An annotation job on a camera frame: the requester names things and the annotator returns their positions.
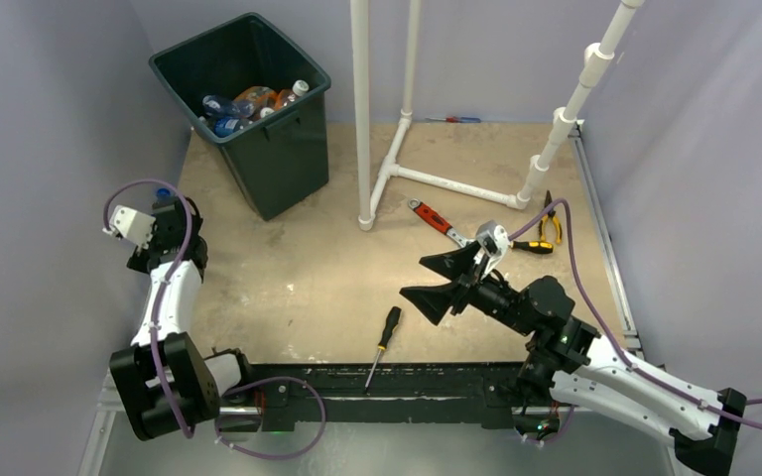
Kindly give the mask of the yellow black screwdriver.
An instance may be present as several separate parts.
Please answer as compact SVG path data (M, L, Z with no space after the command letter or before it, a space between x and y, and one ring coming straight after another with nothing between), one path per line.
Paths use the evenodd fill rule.
M364 384L364 388L363 388L364 394L367 394L369 391L370 384L377 370L381 357L386 352L389 342L395 332L395 329L397 328L400 322L401 314L402 314L402 309L400 309L398 306L393 306L385 318L384 327L383 327L379 342L377 344L376 355Z

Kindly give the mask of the crushed clear bottle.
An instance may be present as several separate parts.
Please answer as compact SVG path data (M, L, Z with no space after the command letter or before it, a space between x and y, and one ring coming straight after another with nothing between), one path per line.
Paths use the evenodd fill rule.
M256 104L246 99L231 100L229 98L208 94L201 100L203 112L212 118L243 118L249 119L256 113Z

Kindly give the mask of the orange label bottle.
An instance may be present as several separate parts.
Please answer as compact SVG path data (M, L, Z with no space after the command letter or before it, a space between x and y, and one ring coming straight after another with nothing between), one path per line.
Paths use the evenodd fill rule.
M279 111L289 107L305 96L309 91L309 84L302 79L297 79L290 88L283 89L278 93L276 102L274 103L274 109Z
M271 107L277 93L267 86L251 86L235 97L234 103L244 117L251 117L264 107Z

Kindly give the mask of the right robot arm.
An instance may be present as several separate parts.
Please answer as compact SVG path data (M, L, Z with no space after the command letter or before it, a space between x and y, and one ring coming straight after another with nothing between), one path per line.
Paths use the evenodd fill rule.
M513 391L526 403L580 406L639 429L673 448L701 475L727 475L747 399L685 382L627 353L593 325L573 316L574 301L553 276L522 290L488 271L481 248L421 258L445 277L439 286L411 286L403 298L432 324L468 306L527 337L527 357Z

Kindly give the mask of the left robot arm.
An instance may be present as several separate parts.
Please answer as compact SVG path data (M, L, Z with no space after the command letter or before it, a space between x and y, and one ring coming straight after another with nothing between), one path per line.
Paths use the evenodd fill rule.
M240 350L202 356L189 335L208 261L202 223L193 200L166 196L148 213L116 206L104 230L134 244L127 267L150 280L135 336L109 358L119 399L142 441L217 418L222 398L242 406L255 396L256 379Z

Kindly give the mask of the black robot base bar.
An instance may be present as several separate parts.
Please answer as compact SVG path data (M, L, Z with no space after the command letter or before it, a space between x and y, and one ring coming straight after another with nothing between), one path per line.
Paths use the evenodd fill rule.
M298 422L470 423L512 428L551 397L521 386L518 362L382 363L367 394L370 367L357 363L255 364L220 400L229 417L258 417L264 431L291 431Z

